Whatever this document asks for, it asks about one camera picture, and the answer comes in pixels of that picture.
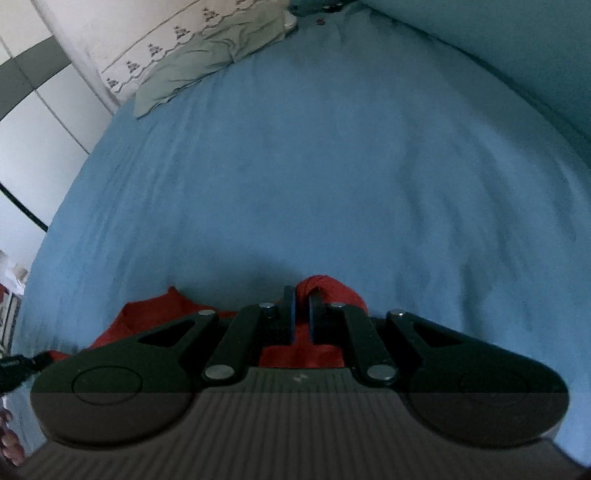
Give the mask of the person's hand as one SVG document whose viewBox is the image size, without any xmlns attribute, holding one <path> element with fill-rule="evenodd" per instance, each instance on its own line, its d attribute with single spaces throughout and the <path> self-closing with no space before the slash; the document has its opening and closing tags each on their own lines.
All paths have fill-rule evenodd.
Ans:
<svg viewBox="0 0 591 480">
<path fill-rule="evenodd" d="M 26 453 L 16 433 L 9 428 L 13 419 L 9 410 L 1 407 L 1 457 L 13 466 L 20 466 Z"/>
</svg>

